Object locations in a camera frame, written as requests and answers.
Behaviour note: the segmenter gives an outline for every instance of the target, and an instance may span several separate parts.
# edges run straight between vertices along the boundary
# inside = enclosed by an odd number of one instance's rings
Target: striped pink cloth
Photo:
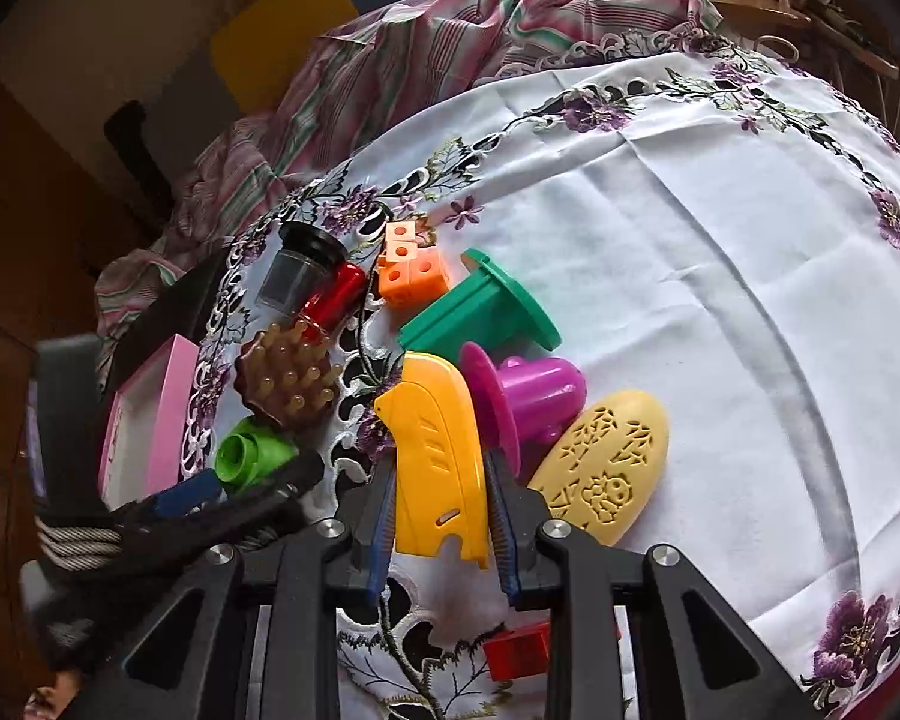
[[[103,271],[104,370],[176,279],[404,119],[481,83],[685,47],[720,18],[707,0],[409,0],[330,31],[274,113],[241,119],[202,153],[164,235]]]

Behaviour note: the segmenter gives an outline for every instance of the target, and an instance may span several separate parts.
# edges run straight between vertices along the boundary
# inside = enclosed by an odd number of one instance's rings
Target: yellow oval soap
[[[553,517],[612,546],[650,500],[669,441],[666,412],[652,395],[617,392],[577,417],[528,487],[543,493]]]

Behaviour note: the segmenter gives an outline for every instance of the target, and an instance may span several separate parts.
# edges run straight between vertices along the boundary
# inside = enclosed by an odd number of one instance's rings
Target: white tablecloth
[[[590,403],[634,388],[664,404],[666,470],[619,546],[679,546],[822,710],[859,701],[900,660],[900,146],[823,81],[714,49],[472,90],[248,230],[203,344],[184,469],[247,413],[228,370],[272,319],[253,297],[276,221],[312,220],[369,265],[379,199],[416,215],[457,279],[477,247],[526,286]],[[396,327],[368,309],[379,359]],[[334,353],[348,384],[317,437],[332,472],[314,517],[341,469],[365,478],[358,436],[371,454],[379,437],[352,323]],[[480,637],[533,618],[506,608],[494,571],[452,549],[395,555],[383,608],[365,624],[340,612],[343,718],[542,716],[543,677],[487,675]]]

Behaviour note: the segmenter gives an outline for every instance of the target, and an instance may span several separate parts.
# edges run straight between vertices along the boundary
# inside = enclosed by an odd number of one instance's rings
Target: green plastic toy
[[[274,431],[242,420],[220,443],[214,471],[231,490],[243,490],[296,457],[296,447]]]
[[[470,275],[404,325],[400,346],[456,362],[465,341],[487,351],[519,336],[548,351],[560,345],[557,328],[516,279],[475,248],[461,260]]]

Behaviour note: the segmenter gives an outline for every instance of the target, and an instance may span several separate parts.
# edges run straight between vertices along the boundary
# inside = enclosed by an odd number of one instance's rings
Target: purple plastic toy
[[[530,362],[507,357],[495,368],[487,353],[468,341],[458,367],[473,398],[481,444],[504,450],[514,475],[520,473],[521,443],[551,446],[586,403],[583,374],[562,357]]]

